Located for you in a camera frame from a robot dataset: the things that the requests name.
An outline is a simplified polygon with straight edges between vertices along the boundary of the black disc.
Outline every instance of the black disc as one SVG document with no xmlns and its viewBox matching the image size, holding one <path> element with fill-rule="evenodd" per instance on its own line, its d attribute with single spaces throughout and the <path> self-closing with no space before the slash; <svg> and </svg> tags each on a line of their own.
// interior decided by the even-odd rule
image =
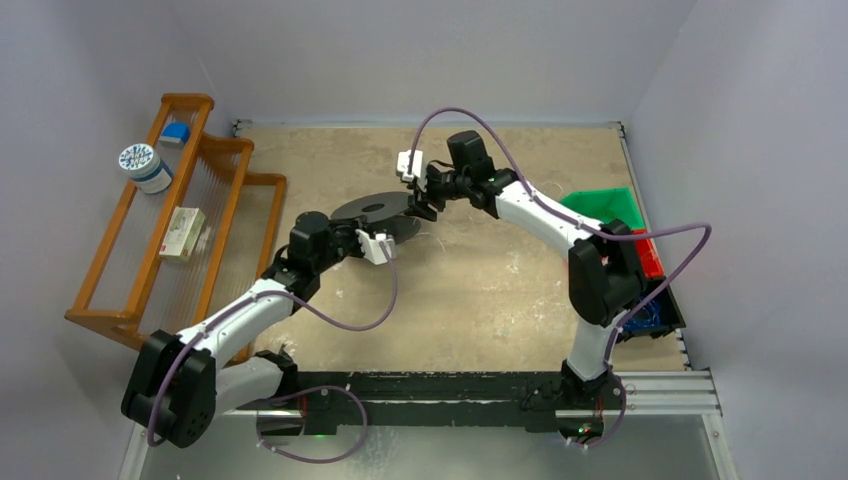
<svg viewBox="0 0 848 480">
<path fill-rule="evenodd" d="M 403 215 L 408 208 L 409 197 L 406 192 L 375 193 L 342 205 L 330 218 L 346 220 L 364 216 L 374 231 L 386 232 L 395 239 L 395 243 L 401 244 L 421 229 L 417 218 Z"/>
<path fill-rule="evenodd" d="M 330 218 L 345 220 L 364 215 L 368 223 L 382 222 L 405 212 L 409 208 L 409 197 L 406 192 L 375 193 L 342 205 Z"/>
</svg>

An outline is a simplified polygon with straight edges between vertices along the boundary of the wooden frame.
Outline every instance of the wooden frame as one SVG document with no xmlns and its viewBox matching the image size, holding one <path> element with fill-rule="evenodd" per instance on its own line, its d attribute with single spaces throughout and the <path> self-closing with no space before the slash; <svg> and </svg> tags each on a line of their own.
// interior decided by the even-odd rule
<svg viewBox="0 0 848 480">
<path fill-rule="evenodd" d="M 227 202 L 220 220 L 218 234 L 212 246 L 209 265 L 200 291 L 200 296 L 195 309 L 192 324 L 202 321 L 208 315 L 209 303 L 218 278 L 218 270 L 226 249 L 227 238 L 233 224 L 239 195 L 245 185 L 269 185 L 274 186 L 274 197 L 268 217 L 268 226 L 265 230 L 262 248 L 259 252 L 257 267 L 258 276 L 268 265 L 274 248 L 277 228 L 280 221 L 280 210 L 282 208 L 283 195 L 286 188 L 286 178 L 283 175 L 256 174 L 247 171 L 250 155 L 253 152 L 253 142 L 241 138 L 223 138 L 208 135 L 203 132 L 209 113 L 214 108 L 215 102 L 211 97 L 204 94 L 174 94 L 168 93 L 162 96 L 162 104 L 153 121 L 146 143 L 155 145 L 159 139 L 165 122 L 169 116 L 185 121 L 194 120 L 191 126 L 191 136 L 183 148 L 183 154 L 176 171 L 171 187 L 165 197 L 164 204 L 157 217 L 153 233 L 144 252 L 141 266 L 136 273 L 132 290 L 123 310 L 92 310 L 89 308 L 94 292 L 106 268 L 106 263 L 115 246 L 118 234 L 124 220 L 132 205 L 136 194 L 136 186 L 127 181 L 118 204 L 112 213 L 91 266 L 86 273 L 79 293 L 74 300 L 73 306 L 65 312 L 65 318 L 77 323 L 89 330 L 99 333 L 107 338 L 140 350 L 146 335 L 138 333 L 138 327 L 144 314 L 145 307 L 150 300 L 150 294 L 156 275 L 159 271 L 161 260 L 158 256 L 159 245 L 165 236 L 174 208 L 179 206 L 185 198 L 188 185 L 191 181 L 194 167 L 198 158 L 201 158 L 215 174 L 225 177 L 231 184 Z M 232 162 L 221 161 L 222 157 L 239 154 L 240 161 L 233 166 Z M 244 360 L 247 357 L 247 349 L 242 351 L 234 360 Z"/>
</svg>

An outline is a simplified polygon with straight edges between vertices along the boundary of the white box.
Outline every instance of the white box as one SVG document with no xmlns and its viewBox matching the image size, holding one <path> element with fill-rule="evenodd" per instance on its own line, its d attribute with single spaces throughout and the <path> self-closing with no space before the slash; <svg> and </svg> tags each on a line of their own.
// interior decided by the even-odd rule
<svg viewBox="0 0 848 480">
<path fill-rule="evenodd" d="M 199 208 L 175 208 L 162 246 L 159 247 L 159 257 L 187 262 L 194 251 L 205 220 L 206 217 Z"/>
</svg>

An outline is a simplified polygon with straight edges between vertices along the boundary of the wooden shelf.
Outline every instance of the wooden shelf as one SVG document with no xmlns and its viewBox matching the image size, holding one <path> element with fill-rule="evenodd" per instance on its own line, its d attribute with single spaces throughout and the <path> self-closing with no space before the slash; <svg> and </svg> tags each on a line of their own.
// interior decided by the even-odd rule
<svg viewBox="0 0 848 480">
<path fill-rule="evenodd" d="M 248 172 L 250 140 L 204 133 L 213 107 L 207 95 L 162 96 L 146 143 L 156 145 L 162 129 L 173 121 L 191 125 L 182 150 L 157 149 L 174 172 L 173 182 L 158 195 L 136 195 L 135 184 L 127 182 L 66 319 L 136 350 L 158 328 L 176 331 L 202 321 L 220 283 L 218 272 L 245 186 L 273 188 L 273 196 L 257 263 L 239 265 L 235 277 L 249 285 L 268 265 L 286 178 Z M 177 206 L 200 208 L 207 217 L 204 232 L 187 263 L 163 263 L 159 245 Z M 229 301 L 239 294 L 224 295 L 232 296 L 225 299 Z"/>
</svg>

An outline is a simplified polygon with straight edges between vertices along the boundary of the green bin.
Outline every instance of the green bin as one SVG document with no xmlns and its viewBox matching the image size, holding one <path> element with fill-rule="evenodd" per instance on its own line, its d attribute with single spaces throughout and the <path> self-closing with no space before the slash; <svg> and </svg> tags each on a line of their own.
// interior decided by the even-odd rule
<svg viewBox="0 0 848 480">
<path fill-rule="evenodd" d="M 631 230 L 645 228 L 639 206 L 627 187 L 574 192 L 559 203 L 581 215 L 596 218 L 604 223 L 617 218 L 626 223 Z"/>
</svg>

